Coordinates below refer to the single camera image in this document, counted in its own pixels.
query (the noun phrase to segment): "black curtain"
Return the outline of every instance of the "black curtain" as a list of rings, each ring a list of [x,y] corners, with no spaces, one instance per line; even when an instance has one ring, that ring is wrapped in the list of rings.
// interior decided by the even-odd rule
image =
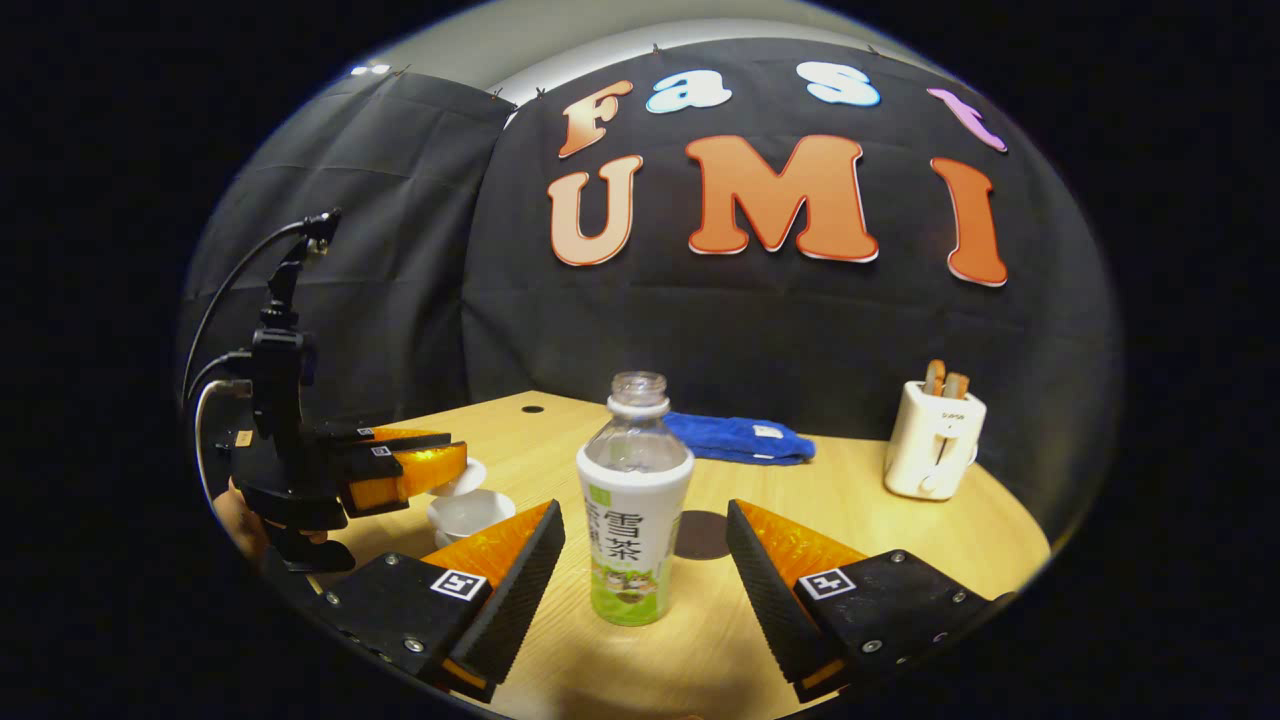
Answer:
[[[881,94],[872,108],[806,91],[796,65],[847,64]],[[714,69],[733,96],[669,114],[645,109],[655,82]],[[607,135],[558,158],[563,110],[620,79],[634,90]],[[978,109],[1009,145],[1000,154],[927,88]],[[879,258],[868,264],[803,256],[795,236],[767,252],[753,234],[739,255],[695,255],[701,177],[685,146],[744,136],[774,172],[806,135],[863,146],[858,179]],[[639,154],[626,247],[573,268],[550,245],[548,184],[590,181],[581,229],[605,222],[600,165]],[[955,278],[955,220],[929,165],[959,160],[991,178],[1005,287]],[[727,40],[645,54],[588,73],[520,109],[494,149],[476,206],[462,290],[466,364],[475,401],[536,388],[602,402],[623,369],[662,372],[677,410],[765,418],[800,432],[887,439],[901,386],[942,357],[973,378],[988,406],[979,461],[1041,523],[1050,541],[1101,482],[1120,402],[1115,293],[1080,208],[1027,136],[969,88],[850,47],[797,40]]]
[[[328,256],[298,279],[300,328],[319,347],[316,418],[388,421],[465,405],[458,295],[476,193],[515,106],[413,73],[348,76],[250,159],[205,228],[179,309],[178,370],[236,263],[276,228],[333,206]],[[262,252],[220,302],[192,365],[247,346],[266,279],[296,238]]]

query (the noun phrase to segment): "cable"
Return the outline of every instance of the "cable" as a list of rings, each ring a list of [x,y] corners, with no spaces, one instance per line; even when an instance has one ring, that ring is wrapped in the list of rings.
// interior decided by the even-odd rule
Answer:
[[[205,365],[198,373],[196,373],[196,379],[192,380],[191,389],[187,391],[187,397],[183,400],[183,406],[191,402],[191,396],[196,395],[196,388],[200,387],[200,380],[202,380],[205,375],[233,360],[251,360],[253,354],[250,352],[248,350],[233,350],[230,352],[224,352],[218,357],[214,357],[207,365]]]
[[[182,387],[178,389],[179,413],[186,414],[187,411],[187,397],[188,397],[187,382],[191,378],[191,364],[196,359],[196,347],[200,345],[200,336],[205,333],[205,325],[209,324],[209,318],[214,314],[214,307],[218,306],[218,301],[223,299],[223,293],[227,292],[227,290],[232,286],[232,283],[236,282],[239,274],[244,270],[244,266],[248,265],[248,261],[252,260],[255,256],[257,256],[259,252],[265,250],[268,245],[271,245],[273,242],[287,234],[298,232],[300,229],[307,227],[308,224],[310,220],[298,220],[296,223],[289,223],[283,228],[275,231],[274,233],[266,236],[266,238],[262,240],[262,242],[259,242],[252,250],[250,250],[243,258],[241,258],[241,261],[237,263],[236,268],[232,269],[232,273],[227,275],[227,279],[223,281],[221,286],[219,286],[218,292],[214,293],[214,299],[209,301],[209,307],[205,309],[205,315],[200,319],[200,325],[196,327],[196,334],[191,338],[191,348],[187,350],[187,364],[182,372]]]
[[[209,501],[209,510],[218,516],[218,511],[214,510],[214,493],[209,489],[209,479],[205,477],[205,451],[200,446],[200,428],[205,419],[205,401],[209,396],[215,392],[232,392],[236,395],[244,395],[248,392],[252,383],[250,380],[214,380],[205,386],[205,389],[200,392],[200,401],[196,402],[196,471],[200,474],[200,487],[205,491],[205,500]]]

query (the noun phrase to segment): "pink letter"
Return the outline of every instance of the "pink letter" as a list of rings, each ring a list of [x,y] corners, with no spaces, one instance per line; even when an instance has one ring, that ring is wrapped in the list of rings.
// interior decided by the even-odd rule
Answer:
[[[1007,152],[1009,147],[1005,146],[1005,141],[987,132],[987,128],[982,127],[978,120],[982,119],[982,113],[974,110],[961,101],[955,94],[940,90],[937,87],[931,87],[928,90],[929,95],[937,97],[938,100],[947,104],[947,108],[955,113],[956,119],[959,119],[964,127],[969,128],[969,132],[974,135],[978,140],[986,142],[987,145],[1000,150],[1001,152]]]

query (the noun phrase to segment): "table surface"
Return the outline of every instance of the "table surface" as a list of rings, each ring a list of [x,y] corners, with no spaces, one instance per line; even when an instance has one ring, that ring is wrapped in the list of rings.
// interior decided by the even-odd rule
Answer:
[[[539,406],[541,413],[526,413]],[[705,720],[780,717],[810,703],[795,692],[764,634],[730,556],[677,557],[671,611],[652,625],[623,628],[591,610],[586,510],[573,456],[609,419],[600,404],[525,392],[448,410],[397,427],[452,433],[489,470],[483,487],[522,511],[561,503],[564,548],[493,711],[521,720],[608,717]],[[686,510],[723,514],[732,498],[808,525],[867,555],[908,550],[983,597],[1019,589],[1048,559],[1039,525],[980,464],[946,502],[884,489],[883,441],[805,436],[817,445],[804,465],[762,466],[699,459]],[[330,532],[357,566],[383,552],[421,557],[435,550],[426,507],[411,498],[397,512],[352,519]],[[328,587],[344,573],[316,575]]]

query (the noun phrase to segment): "human hand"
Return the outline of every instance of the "human hand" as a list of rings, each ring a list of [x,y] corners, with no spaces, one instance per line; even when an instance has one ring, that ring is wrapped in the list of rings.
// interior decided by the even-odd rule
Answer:
[[[228,478],[227,492],[214,498],[214,514],[218,515],[218,521],[221,523],[223,529],[230,536],[232,542],[236,543],[241,553],[253,562],[253,565],[261,566],[262,559],[266,556],[266,546],[270,544],[266,537],[266,528],[262,525],[264,520],[257,512],[248,509],[248,505],[244,502],[244,495],[236,487],[233,479]],[[271,525],[276,528],[284,527],[279,523],[271,523]],[[316,544],[329,539],[329,533],[324,530],[300,532]]]

